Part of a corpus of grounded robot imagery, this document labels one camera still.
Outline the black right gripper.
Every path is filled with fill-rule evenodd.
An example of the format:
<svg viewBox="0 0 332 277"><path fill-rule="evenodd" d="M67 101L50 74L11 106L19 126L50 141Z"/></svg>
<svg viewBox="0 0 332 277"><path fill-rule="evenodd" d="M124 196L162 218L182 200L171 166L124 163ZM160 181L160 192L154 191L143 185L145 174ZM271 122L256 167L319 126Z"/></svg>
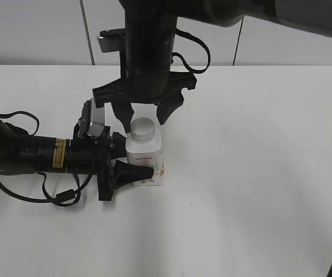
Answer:
<svg viewBox="0 0 332 277"><path fill-rule="evenodd" d="M125 133L130 133L134 115L131 103L159 102L156 117L159 124L164 125L183 105L181 90L195 89L197 84L193 73L171 71L176 28L156 28L140 35L132 34L127 28L121 29L120 78L92 89L96 107L111 102L114 116Z"/></svg>

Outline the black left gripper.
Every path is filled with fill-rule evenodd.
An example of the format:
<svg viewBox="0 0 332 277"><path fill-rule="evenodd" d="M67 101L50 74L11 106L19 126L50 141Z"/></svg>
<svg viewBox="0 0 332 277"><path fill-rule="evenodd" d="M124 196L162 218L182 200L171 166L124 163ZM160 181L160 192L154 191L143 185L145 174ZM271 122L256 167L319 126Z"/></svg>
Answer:
<svg viewBox="0 0 332 277"><path fill-rule="evenodd" d="M113 132L110 137L110 127L106 126L100 137L85 136L79 138L80 127L76 125L73 139L66 148L66 172L97 177L99 201L111 201L113 190L133 182L151 179L154 174L152 167L136 166L117 160L111 177L110 188L110 163L112 159L125 158L126 137L118 132Z"/></svg>

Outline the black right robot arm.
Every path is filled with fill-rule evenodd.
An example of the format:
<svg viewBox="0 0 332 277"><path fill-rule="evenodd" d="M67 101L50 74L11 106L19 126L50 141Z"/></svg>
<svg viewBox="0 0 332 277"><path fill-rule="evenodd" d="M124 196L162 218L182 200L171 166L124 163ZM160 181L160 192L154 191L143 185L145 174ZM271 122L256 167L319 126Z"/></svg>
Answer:
<svg viewBox="0 0 332 277"><path fill-rule="evenodd" d="M122 1L125 26L101 32L105 53L120 55L120 77L93 89L93 101L101 108L110 103L126 132L134 103L153 104L164 124L180 106L182 90L197 84L198 69L185 65L173 72L171 64L180 54L173 50L175 36L201 40L177 27L187 18L219 27L230 27L245 16L271 21L332 38L332 1Z"/></svg>

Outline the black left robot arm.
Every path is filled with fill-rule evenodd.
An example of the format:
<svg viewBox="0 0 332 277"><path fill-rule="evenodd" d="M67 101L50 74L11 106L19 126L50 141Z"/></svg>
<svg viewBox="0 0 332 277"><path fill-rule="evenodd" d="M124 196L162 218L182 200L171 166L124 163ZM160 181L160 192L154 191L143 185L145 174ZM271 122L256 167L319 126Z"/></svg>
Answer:
<svg viewBox="0 0 332 277"><path fill-rule="evenodd" d="M35 121L38 118L26 111L0 114L0 175L47 173L72 174L76 187L52 196L42 187L44 198L35 199L12 192L0 181L0 189L29 203L52 203L69 207L79 202L83 189L93 176L97 177L100 201L110 201L113 192L125 185L143 181L153 176L154 169L136 166L121 161L126 156L125 136L110 133L110 127L101 126L92 132L95 114L102 115L101 109L94 110L87 100L81 116L74 127L71 139L38 136L7 122L15 115L26 115Z"/></svg>

